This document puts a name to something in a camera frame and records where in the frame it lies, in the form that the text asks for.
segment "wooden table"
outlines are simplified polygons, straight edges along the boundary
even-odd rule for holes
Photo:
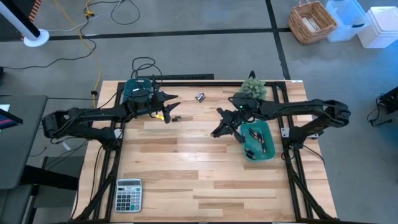
[[[103,82],[98,105],[113,96],[117,85],[118,81]],[[307,100],[302,82],[286,81],[286,85],[290,102]],[[118,178],[142,179],[144,200],[140,213],[116,213],[113,208],[112,222],[295,220],[285,162],[280,158],[282,145],[277,120],[268,121],[277,151],[275,159],[249,162],[233,136],[210,136],[221,119],[216,108],[234,110],[227,97],[237,92],[238,87],[164,86],[161,89],[168,94],[178,95],[177,99],[168,103],[181,102],[172,111],[172,117],[182,116],[182,121],[164,124],[159,119],[145,115],[126,125]],[[206,95],[202,103],[195,99],[200,91]],[[279,94],[279,98],[283,102],[282,94]],[[273,100],[271,90],[268,90],[266,99]],[[114,99],[106,107],[113,105]],[[301,126],[312,117],[293,116],[293,119],[296,126]],[[110,122],[95,122],[94,127],[102,128],[109,124]],[[320,153],[317,140],[308,139],[305,144]],[[100,144],[96,141],[88,145],[75,216],[90,201],[99,147]],[[103,155],[104,152],[100,152],[95,186],[100,179]],[[309,191],[325,211],[335,217],[335,207],[322,161],[306,149],[301,150],[301,155]],[[302,217],[305,217],[299,190],[298,198]],[[103,197],[100,218],[104,217],[107,199],[108,192]]]

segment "white stand base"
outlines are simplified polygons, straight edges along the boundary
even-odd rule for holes
[[[35,40],[29,40],[28,38],[24,37],[24,44],[28,47],[40,47],[41,45],[45,44],[49,38],[50,34],[47,30],[39,29],[40,35]]]

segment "calculator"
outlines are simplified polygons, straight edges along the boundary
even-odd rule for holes
[[[142,182],[140,179],[119,179],[116,182],[116,212],[136,213],[141,211]]]

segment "white container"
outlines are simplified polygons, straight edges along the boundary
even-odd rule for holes
[[[398,40],[398,8],[371,7],[366,13],[370,26],[358,33],[366,49],[383,49]]]
[[[369,26],[365,11],[357,0],[329,0],[326,9],[338,23],[337,29],[328,36],[330,42],[351,40]]]

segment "gray floor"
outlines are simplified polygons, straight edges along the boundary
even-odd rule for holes
[[[141,19],[131,26],[120,26],[107,17],[90,22],[86,33],[115,34],[176,30],[270,28],[263,0],[135,0]],[[296,2],[272,0],[278,27],[287,27],[289,11]],[[398,6],[396,0],[360,0],[370,6]],[[60,3],[72,19],[85,21],[84,1]],[[126,1],[115,18],[128,21],[135,10]],[[111,10],[96,5],[96,14]],[[53,1],[43,0],[35,24],[45,29],[69,29],[71,26]],[[52,35],[76,35],[54,32]],[[398,84],[398,42],[383,50],[363,49],[358,38],[331,44],[327,40],[301,45],[291,33],[281,33],[290,76],[304,80],[308,98],[340,100],[353,112],[349,126],[328,129],[320,138],[322,154],[338,216],[343,220],[397,223],[398,213],[398,126],[386,124],[372,128],[366,115],[374,108],[374,99]],[[136,37],[98,39],[97,53],[103,68],[103,80],[125,80],[131,74],[131,60],[139,56],[156,59],[164,74],[214,73],[216,79],[243,79],[255,70],[263,79],[283,79],[282,69],[271,33],[190,35],[174,37]],[[0,65],[23,67],[45,65],[55,58],[76,57],[87,53],[79,40],[55,40],[37,49],[21,42],[0,43]],[[75,62],[59,62],[49,68],[6,70],[1,94],[46,94],[60,97],[90,97],[97,77],[92,57]],[[155,71],[143,72],[151,75]],[[46,113],[73,106],[90,107],[90,101],[50,100]],[[78,146],[81,141],[70,141]],[[54,147],[39,131],[32,154],[45,146],[46,156],[64,151]],[[75,154],[84,155],[84,149]],[[43,157],[29,163],[41,165]],[[40,209],[35,223],[64,221],[71,205]]]

